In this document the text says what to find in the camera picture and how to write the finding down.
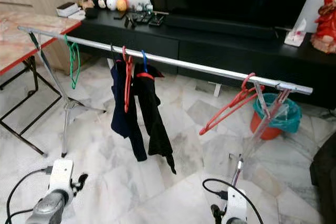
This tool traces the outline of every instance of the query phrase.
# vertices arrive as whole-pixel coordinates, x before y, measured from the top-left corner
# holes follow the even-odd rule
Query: marble floor
[[[48,80],[44,68],[38,71]],[[174,150],[174,175],[165,160],[149,156],[138,163],[131,144],[110,129],[114,99],[112,79],[106,60],[100,59],[83,67],[75,90],[70,78],[57,73],[69,96],[85,105],[105,108],[107,113],[78,112],[69,127],[68,159],[74,161],[76,180],[89,174],[83,191],[65,210],[64,224],[147,224],[147,223],[214,223],[210,205],[224,202],[202,188],[202,181],[214,177],[230,181],[235,164],[228,153],[239,154],[252,133],[249,122],[253,114],[248,104],[203,136],[202,126],[229,102],[237,89],[222,86],[218,98],[214,85],[196,79],[165,74],[156,80],[161,99],[162,120]],[[34,87],[31,73],[0,91],[0,114],[22,99]],[[34,115],[54,99],[43,84],[27,103],[6,122],[22,129]],[[311,185],[309,165],[319,147],[336,130],[336,121],[326,110],[301,104],[303,118],[298,133],[283,134],[263,141],[246,163],[238,187],[246,191],[266,224],[319,224],[316,189]],[[0,127],[0,222],[6,218],[8,194],[16,182],[31,170],[52,165],[60,156],[64,123],[63,102],[59,101],[24,134],[49,155],[42,158]],[[140,110],[138,123],[148,149]],[[49,176],[34,175],[19,186],[13,196],[11,210],[32,207],[44,196]],[[217,189],[222,185],[211,184]],[[13,218],[13,224],[25,223],[29,214]],[[248,223],[257,224],[252,209]]]

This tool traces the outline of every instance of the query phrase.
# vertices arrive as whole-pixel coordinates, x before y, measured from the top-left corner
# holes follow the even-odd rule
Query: table
[[[80,26],[80,24],[80,21],[68,18],[37,15],[32,13],[0,12],[0,76],[19,63],[23,63],[26,66],[25,69],[1,84],[0,90],[2,90],[12,80],[16,79],[21,74],[29,70],[33,72],[35,83],[35,89],[29,91],[27,97],[25,97],[17,105],[12,107],[8,112],[1,116],[0,125],[44,157],[47,156],[47,154],[31,142],[27,141],[22,135],[54,104],[56,104],[62,95],[47,80],[37,73],[34,54],[38,52],[38,48],[34,45],[34,43],[32,43],[30,36],[25,32],[19,31],[17,27],[19,25],[29,26],[53,33],[66,34]],[[40,48],[46,47],[55,40],[56,38],[40,36]],[[38,78],[47,86],[49,86],[53,92],[57,93],[58,98],[53,101],[50,106],[44,109],[41,114],[34,118],[21,132],[18,133],[9,127],[6,123],[4,123],[3,120],[38,91]]]

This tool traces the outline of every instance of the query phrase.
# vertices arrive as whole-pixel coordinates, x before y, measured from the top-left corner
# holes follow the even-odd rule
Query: red table edge
[[[69,27],[68,29],[62,31],[60,34],[67,34],[68,32],[74,30],[75,28],[79,27],[81,25],[81,21],[79,21],[78,23],[76,23],[75,25]],[[57,40],[57,38],[52,38],[51,40],[45,42],[44,44],[41,45],[41,48],[44,48],[46,46],[48,46],[49,44],[51,44],[52,42],[54,42],[55,40]],[[30,56],[32,56],[33,54],[37,53],[37,49],[34,49],[33,51],[27,53],[26,55],[22,56],[21,58],[17,59],[16,61],[14,61],[13,63],[11,63],[10,65],[8,65],[7,67],[5,67],[4,69],[0,70],[0,76],[3,75],[5,72],[7,72],[9,69],[15,67],[16,65],[18,65],[19,63],[21,63],[22,61],[26,60],[27,58],[29,58]]]

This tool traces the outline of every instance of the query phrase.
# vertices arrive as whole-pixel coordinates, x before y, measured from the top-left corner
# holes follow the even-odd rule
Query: black tv cabinet
[[[336,55],[314,49],[310,43],[311,34],[307,34],[301,47],[296,48],[283,44],[286,33],[281,30],[278,38],[262,40],[164,24],[160,27],[138,25],[135,29],[127,29],[124,20],[113,19],[115,15],[115,12],[100,10],[98,18],[83,20],[82,25],[69,35],[231,71],[255,72],[261,77],[309,86],[314,88],[312,95],[292,94],[290,97],[298,102],[336,108],[332,91]],[[112,57],[111,53],[96,48],[80,46],[80,50],[95,56]],[[240,85],[238,81],[211,74],[160,63],[155,65],[161,71],[225,85]]]

